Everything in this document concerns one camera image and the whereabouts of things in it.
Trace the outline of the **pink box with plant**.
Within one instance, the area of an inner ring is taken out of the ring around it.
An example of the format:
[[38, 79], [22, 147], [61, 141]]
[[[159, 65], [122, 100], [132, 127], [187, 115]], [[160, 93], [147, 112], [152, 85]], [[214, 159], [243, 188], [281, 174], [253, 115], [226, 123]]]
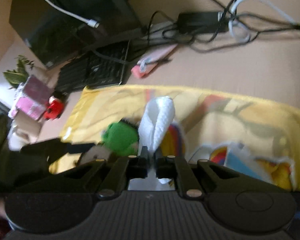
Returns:
[[8, 116], [14, 119], [23, 112], [38, 121], [44, 114], [52, 88], [47, 84], [50, 77], [43, 68], [37, 67], [24, 55], [16, 57], [16, 67], [3, 72], [4, 78], [15, 91]]

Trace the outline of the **yellow cartoon printed cloth mat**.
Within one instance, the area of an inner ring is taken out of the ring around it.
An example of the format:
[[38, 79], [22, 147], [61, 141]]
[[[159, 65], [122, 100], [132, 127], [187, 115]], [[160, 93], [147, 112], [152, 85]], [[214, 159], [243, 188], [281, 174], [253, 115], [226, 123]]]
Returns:
[[188, 153], [202, 144], [241, 142], [258, 157], [289, 157], [300, 190], [300, 109], [270, 100], [177, 86], [84, 89], [59, 135], [66, 142], [99, 142], [109, 124], [142, 117], [146, 103], [160, 96], [174, 102]]

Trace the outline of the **white paper towel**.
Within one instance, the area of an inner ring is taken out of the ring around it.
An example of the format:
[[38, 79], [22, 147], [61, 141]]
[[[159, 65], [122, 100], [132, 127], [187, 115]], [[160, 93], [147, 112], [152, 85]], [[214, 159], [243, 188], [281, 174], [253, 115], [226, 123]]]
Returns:
[[139, 133], [138, 155], [143, 154], [147, 160], [147, 177], [145, 179], [135, 178], [129, 181], [129, 191], [172, 191], [170, 179], [159, 179], [155, 172], [155, 152], [159, 149], [163, 138], [175, 117], [173, 100], [168, 96], [151, 99], [141, 118]]

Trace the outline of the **beige mug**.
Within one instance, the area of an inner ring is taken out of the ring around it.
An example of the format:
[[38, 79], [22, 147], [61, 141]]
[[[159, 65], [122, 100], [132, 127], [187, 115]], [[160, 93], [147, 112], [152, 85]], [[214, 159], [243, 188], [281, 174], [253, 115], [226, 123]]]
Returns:
[[33, 120], [22, 111], [18, 111], [11, 123], [8, 134], [8, 148], [18, 151], [23, 146], [35, 143], [40, 135], [42, 124]]

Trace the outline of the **black power adapter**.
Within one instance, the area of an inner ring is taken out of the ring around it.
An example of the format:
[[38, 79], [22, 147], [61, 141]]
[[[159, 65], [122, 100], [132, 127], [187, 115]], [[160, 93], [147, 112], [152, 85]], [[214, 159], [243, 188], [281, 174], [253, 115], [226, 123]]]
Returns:
[[176, 22], [177, 31], [181, 34], [213, 34], [219, 26], [219, 32], [228, 31], [228, 21], [221, 22], [221, 11], [183, 12]]

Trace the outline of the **black keyboard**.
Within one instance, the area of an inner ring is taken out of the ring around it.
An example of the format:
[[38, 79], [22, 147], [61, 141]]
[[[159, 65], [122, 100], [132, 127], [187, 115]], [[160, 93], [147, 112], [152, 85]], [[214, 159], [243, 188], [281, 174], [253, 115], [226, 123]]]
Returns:
[[129, 41], [110, 44], [64, 65], [59, 71], [55, 90], [72, 93], [85, 87], [120, 85], [126, 72], [129, 47]]

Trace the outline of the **black computer monitor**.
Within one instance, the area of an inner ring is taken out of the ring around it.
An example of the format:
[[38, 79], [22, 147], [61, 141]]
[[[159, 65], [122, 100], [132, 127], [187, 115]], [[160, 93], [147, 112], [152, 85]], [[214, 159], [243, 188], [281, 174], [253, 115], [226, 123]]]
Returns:
[[127, 0], [12, 0], [9, 23], [46, 68], [145, 32]]

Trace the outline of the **red toy figure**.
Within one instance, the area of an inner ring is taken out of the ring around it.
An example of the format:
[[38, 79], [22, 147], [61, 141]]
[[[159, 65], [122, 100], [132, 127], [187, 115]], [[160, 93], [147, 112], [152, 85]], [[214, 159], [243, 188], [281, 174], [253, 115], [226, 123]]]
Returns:
[[65, 109], [66, 94], [54, 91], [50, 96], [47, 108], [43, 114], [45, 120], [59, 119]]

